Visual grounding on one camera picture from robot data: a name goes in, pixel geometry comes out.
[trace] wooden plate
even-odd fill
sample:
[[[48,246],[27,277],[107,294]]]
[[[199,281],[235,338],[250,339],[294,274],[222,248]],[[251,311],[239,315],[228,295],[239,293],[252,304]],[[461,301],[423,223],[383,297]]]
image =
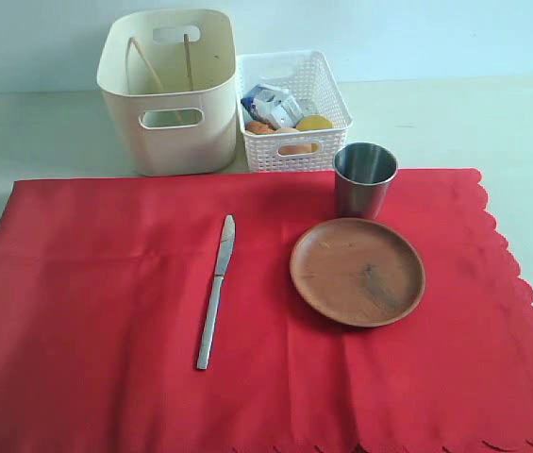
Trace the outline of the wooden plate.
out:
[[[415,249],[391,229],[362,219],[335,219],[304,233],[291,254],[291,278],[315,310],[359,327],[407,316],[425,289]]]

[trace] stainless steel cup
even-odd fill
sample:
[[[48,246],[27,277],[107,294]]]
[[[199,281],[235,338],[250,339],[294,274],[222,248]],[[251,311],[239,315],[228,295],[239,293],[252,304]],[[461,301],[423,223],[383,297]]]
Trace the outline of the stainless steel cup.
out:
[[[374,219],[398,172],[398,162],[386,148],[351,143],[335,154],[333,169],[338,217]]]

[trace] white plastic basket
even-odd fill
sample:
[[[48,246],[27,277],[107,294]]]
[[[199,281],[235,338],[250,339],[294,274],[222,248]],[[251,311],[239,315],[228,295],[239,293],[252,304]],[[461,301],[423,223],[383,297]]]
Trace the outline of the white plastic basket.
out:
[[[241,106],[241,98],[259,83],[289,89],[301,106],[325,116],[334,128],[288,134],[247,133],[245,124],[251,117]],[[348,127],[352,125],[325,56],[317,51],[237,56],[237,102],[247,163],[252,172],[328,170],[335,152],[345,145]],[[282,146],[298,143],[316,143],[316,151],[279,154]]]
[[[194,91],[187,75],[185,34],[190,37]],[[132,37],[142,45],[163,92],[140,53],[130,47]],[[112,25],[96,78],[140,173],[207,173],[232,160],[235,68],[232,27],[222,12],[157,9],[130,14]],[[174,115],[177,122],[161,121]],[[179,121],[185,115],[193,115],[191,124]]]

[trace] red tablecloth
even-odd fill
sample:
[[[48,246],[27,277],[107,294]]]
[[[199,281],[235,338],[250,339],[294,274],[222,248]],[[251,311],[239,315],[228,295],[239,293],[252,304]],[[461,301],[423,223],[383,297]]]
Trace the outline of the red tablecloth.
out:
[[[533,292],[479,179],[399,173],[378,220],[415,245],[427,286],[375,329],[329,321],[291,284],[293,244],[333,217],[331,173],[17,182],[0,222],[0,453],[533,451]]]

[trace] butter knife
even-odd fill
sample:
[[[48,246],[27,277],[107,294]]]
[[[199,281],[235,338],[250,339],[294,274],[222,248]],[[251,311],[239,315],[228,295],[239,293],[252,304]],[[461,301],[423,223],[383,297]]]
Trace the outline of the butter knife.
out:
[[[222,228],[222,237],[220,238],[220,248],[218,250],[218,259],[216,260],[216,270],[213,275],[211,284],[211,296],[209,297],[208,314],[206,323],[203,326],[203,335],[201,336],[201,348],[199,349],[199,358],[197,359],[197,369],[206,370],[209,362],[209,352],[213,342],[213,332],[216,328],[216,315],[220,305],[220,289],[225,280],[226,268],[232,255],[232,246],[235,243],[235,219],[232,215],[227,215],[225,225]]]

